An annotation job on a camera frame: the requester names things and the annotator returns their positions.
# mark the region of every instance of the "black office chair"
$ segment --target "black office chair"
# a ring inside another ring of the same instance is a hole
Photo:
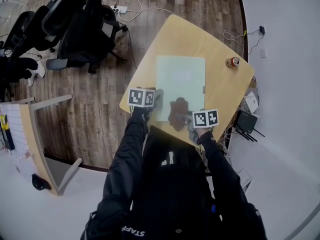
[[[104,24],[112,27],[110,36],[103,32]],[[54,35],[66,25],[58,58],[46,62],[48,70],[82,67],[89,63],[88,72],[94,74],[93,66],[109,53],[123,62],[127,61],[115,54],[113,49],[116,33],[128,28],[126,25],[120,26],[115,12],[109,6],[102,5],[101,0],[58,0],[43,19],[42,28],[47,34]]]
[[[47,5],[41,6],[36,12],[25,11],[20,14],[13,25],[3,48],[5,51],[11,50],[9,62],[14,62],[32,48],[38,51],[50,49],[54,51],[64,33],[60,33],[53,40],[46,39],[48,35],[42,29],[42,21],[56,0],[50,0]]]
[[[9,94],[9,100],[6,101],[6,92]],[[2,78],[0,81],[0,102],[11,102],[14,95],[11,93],[10,83]]]

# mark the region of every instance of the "person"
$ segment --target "person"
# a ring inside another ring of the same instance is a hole
[[[143,150],[149,116],[146,108],[134,108],[102,201],[80,239],[266,239],[259,211],[212,132],[198,129],[197,144],[205,150],[215,199],[195,147],[152,126]]]
[[[32,58],[17,58],[14,62],[9,62],[6,56],[0,57],[1,76],[9,83],[19,81],[19,79],[27,79],[28,86],[34,84],[36,74],[43,78],[46,70],[42,62],[38,62]]]

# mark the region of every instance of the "light wood tabletop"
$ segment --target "light wood tabletop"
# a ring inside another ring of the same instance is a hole
[[[130,112],[127,105],[129,88],[156,86],[156,63],[159,55],[205,58],[204,108],[218,109],[219,125],[215,126],[212,132],[218,140],[241,103],[254,76],[254,69],[241,56],[206,31],[181,17],[171,15],[138,66],[121,99],[121,109]],[[226,66],[226,60],[232,57],[240,58],[238,68]],[[189,139],[187,127],[178,132],[169,122],[156,121],[155,113],[152,114],[149,124],[194,145]]]

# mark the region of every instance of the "dark wood floor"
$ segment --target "dark wood floor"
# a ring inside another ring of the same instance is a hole
[[[34,6],[41,0],[24,1]],[[140,1],[144,9],[156,7],[172,11],[212,34],[238,54],[242,54],[242,47],[223,37],[224,31],[236,36],[243,34],[239,0]],[[114,5],[116,0],[103,0],[103,3]],[[119,5],[128,6],[128,9],[133,11],[140,9],[136,0],[120,0]],[[8,32],[14,23],[13,20],[19,16],[24,7],[12,5],[10,10],[11,16],[8,21],[1,18],[3,25],[0,35]],[[122,17],[131,19],[135,15],[135,12],[129,12]],[[169,15],[169,12],[152,9],[143,12],[131,22],[124,22],[131,34],[133,55],[137,64],[142,60]],[[37,113],[41,136],[48,154],[69,161],[82,158],[83,163],[89,166],[100,168],[110,166],[129,118],[129,115],[119,108],[119,102],[135,72],[127,33],[119,35],[115,52],[127,57],[129,61],[121,63],[108,56],[101,63],[96,75],[88,74],[86,66],[61,71],[47,70],[45,77],[36,79],[32,87],[28,87],[27,80],[24,79],[12,86],[16,100],[34,96],[35,100],[40,102],[73,94],[71,101],[41,109]],[[48,58],[55,57],[54,53],[41,52],[41,54],[43,65]],[[32,54],[25,56],[36,59]]]

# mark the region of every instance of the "white sneaker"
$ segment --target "white sneaker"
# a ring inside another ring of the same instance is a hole
[[[31,87],[34,84],[36,70],[30,70],[30,69],[28,70],[31,72],[31,77],[28,79],[28,86]]]
[[[41,78],[43,78],[45,76],[45,74],[46,74],[46,69],[42,65],[41,60],[39,60],[37,63],[38,63],[38,68],[37,68],[37,70],[35,72],[38,73]]]

